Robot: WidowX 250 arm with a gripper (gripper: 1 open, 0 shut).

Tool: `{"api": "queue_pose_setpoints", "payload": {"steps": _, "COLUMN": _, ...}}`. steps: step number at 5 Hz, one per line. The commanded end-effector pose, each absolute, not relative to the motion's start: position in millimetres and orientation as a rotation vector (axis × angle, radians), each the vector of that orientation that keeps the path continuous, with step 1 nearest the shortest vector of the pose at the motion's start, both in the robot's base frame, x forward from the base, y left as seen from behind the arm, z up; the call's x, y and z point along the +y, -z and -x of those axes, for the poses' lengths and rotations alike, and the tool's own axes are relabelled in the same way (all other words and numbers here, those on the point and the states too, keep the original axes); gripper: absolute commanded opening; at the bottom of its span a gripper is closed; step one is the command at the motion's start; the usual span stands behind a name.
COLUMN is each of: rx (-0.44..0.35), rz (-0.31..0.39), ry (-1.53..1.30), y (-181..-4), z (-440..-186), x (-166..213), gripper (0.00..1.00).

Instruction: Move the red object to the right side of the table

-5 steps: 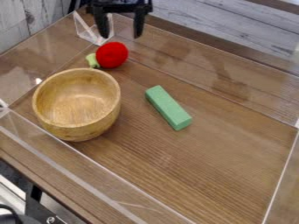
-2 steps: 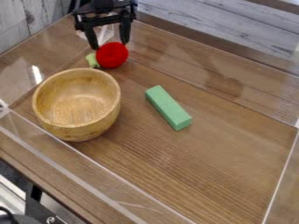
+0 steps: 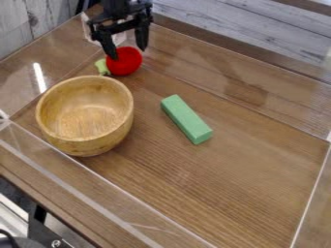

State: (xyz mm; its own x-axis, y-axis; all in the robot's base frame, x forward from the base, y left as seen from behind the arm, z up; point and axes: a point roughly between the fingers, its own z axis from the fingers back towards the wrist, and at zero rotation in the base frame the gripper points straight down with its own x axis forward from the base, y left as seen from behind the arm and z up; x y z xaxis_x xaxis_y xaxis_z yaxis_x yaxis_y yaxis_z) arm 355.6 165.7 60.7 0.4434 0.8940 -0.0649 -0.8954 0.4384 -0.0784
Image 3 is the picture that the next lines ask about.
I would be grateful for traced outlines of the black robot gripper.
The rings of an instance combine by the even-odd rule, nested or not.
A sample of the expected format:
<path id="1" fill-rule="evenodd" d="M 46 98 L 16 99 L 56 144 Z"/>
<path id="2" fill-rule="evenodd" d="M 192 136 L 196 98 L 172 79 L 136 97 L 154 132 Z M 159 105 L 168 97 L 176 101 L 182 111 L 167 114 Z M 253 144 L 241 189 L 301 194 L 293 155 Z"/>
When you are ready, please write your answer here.
<path id="1" fill-rule="evenodd" d="M 136 45 L 146 50 L 148 45 L 148 27 L 152 23 L 151 0 L 102 0 L 103 13 L 87 21 L 91 39 L 99 41 L 104 53 L 118 59 L 112 36 L 135 30 Z"/>

